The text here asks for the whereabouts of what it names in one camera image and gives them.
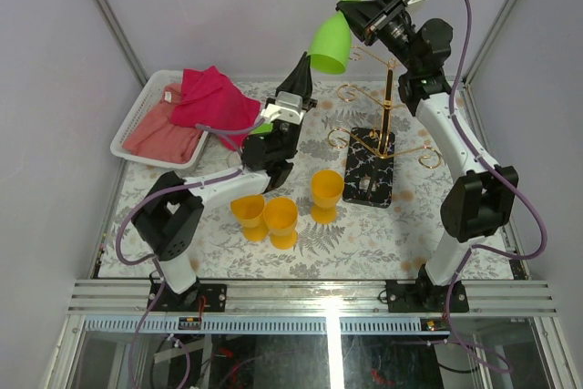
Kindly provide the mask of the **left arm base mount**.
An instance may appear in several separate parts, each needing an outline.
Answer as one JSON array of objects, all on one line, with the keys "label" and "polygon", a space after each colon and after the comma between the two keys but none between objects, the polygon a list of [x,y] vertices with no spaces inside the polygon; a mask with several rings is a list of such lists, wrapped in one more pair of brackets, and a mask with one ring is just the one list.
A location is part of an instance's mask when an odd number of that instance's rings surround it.
[{"label": "left arm base mount", "polygon": [[196,282],[178,294],[164,288],[152,307],[153,312],[225,312],[228,286],[224,283]]}]

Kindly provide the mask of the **gold wine glass rack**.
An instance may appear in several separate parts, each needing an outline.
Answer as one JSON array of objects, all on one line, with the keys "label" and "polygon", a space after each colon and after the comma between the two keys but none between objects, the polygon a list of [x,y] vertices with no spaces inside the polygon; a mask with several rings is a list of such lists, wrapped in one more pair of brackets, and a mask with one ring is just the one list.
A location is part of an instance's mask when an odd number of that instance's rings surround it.
[{"label": "gold wine glass rack", "polygon": [[441,153],[433,146],[399,150],[395,134],[391,131],[392,114],[404,108],[393,98],[394,73],[397,60],[383,60],[362,46],[353,46],[349,59],[358,61],[363,56],[381,62],[386,67],[384,94],[380,97],[353,83],[337,88],[337,97],[350,103],[359,96],[368,97],[381,109],[380,123],[371,128],[332,128],[327,142],[332,148],[345,149],[347,158],[344,171],[343,201],[386,209],[393,201],[394,161],[396,158],[419,152],[418,163],[426,169],[436,169],[444,163]]}]

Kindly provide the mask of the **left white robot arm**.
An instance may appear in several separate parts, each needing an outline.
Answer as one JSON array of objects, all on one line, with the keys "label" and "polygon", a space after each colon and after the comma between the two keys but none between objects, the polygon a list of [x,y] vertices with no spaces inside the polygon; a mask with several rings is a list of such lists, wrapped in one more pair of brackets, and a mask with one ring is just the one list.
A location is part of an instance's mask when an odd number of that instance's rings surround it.
[{"label": "left white robot arm", "polygon": [[150,247],[148,259],[178,310],[189,311],[198,304],[198,278],[186,251],[203,213],[279,188],[292,172],[304,117],[316,105],[311,58],[303,54],[267,99],[258,120],[241,130],[240,165],[191,179],[167,172],[123,221],[124,226],[133,225]]}]

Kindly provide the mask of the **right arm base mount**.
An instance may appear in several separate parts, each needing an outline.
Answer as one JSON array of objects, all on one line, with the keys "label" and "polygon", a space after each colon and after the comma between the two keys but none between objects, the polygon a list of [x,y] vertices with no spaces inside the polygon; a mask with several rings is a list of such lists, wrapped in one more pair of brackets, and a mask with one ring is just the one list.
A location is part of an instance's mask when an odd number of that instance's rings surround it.
[{"label": "right arm base mount", "polygon": [[[449,285],[433,285],[424,267],[421,268],[418,278],[412,282],[385,281],[389,312],[445,312],[448,291]],[[451,313],[469,312],[465,286],[461,281],[454,284],[449,297],[449,311]]]}]

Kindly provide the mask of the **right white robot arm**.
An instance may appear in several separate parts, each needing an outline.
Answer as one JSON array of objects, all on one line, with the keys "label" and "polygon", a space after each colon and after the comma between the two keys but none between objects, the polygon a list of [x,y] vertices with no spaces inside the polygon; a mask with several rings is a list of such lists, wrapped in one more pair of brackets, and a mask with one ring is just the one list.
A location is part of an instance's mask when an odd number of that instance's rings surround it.
[{"label": "right white robot arm", "polygon": [[433,18],[415,27],[404,0],[340,1],[336,9],[362,43],[382,42],[404,66],[400,99],[428,130],[451,174],[453,187],[440,208],[445,231],[414,295],[422,309],[435,311],[446,303],[445,286],[466,252],[508,223],[518,175],[489,155],[460,116],[443,70],[453,40],[446,21]]}]

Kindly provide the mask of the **green plastic wine glass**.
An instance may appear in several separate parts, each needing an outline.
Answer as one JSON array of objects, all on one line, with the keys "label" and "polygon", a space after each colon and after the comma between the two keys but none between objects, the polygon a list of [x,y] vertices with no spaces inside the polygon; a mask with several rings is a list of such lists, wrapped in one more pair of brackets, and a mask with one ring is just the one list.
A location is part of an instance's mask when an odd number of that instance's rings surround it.
[{"label": "green plastic wine glass", "polygon": [[340,11],[324,21],[315,33],[308,51],[312,69],[328,75],[343,74],[349,61],[351,34],[348,22]]}]

